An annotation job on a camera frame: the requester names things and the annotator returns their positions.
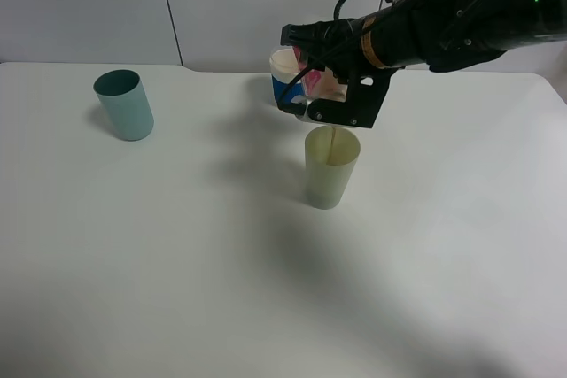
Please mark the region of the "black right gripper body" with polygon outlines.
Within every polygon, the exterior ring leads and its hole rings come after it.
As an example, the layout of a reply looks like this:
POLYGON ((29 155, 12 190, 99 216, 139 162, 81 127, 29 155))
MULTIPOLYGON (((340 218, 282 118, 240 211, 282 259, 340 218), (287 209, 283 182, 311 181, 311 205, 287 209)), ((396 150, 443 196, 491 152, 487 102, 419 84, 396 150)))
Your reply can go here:
POLYGON ((283 46, 299 48, 308 57, 307 68, 292 80, 298 82, 311 70, 329 68, 335 78, 347 84, 355 75, 373 75, 379 65, 370 60, 377 52, 363 43, 377 42, 392 33, 391 19, 337 19, 313 24, 288 24, 282 28, 283 46))

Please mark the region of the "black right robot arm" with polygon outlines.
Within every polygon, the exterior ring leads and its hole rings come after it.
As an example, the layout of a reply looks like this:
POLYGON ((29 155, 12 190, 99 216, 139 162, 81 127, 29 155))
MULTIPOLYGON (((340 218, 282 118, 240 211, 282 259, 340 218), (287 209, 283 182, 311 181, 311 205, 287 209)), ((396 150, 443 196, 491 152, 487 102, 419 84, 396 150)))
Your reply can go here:
POLYGON ((566 38, 566 0, 385 0, 387 8, 358 19, 341 17, 346 1, 329 21, 284 26, 281 44, 348 86, 365 78, 385 85, 419 64, 451 73, 566 38))

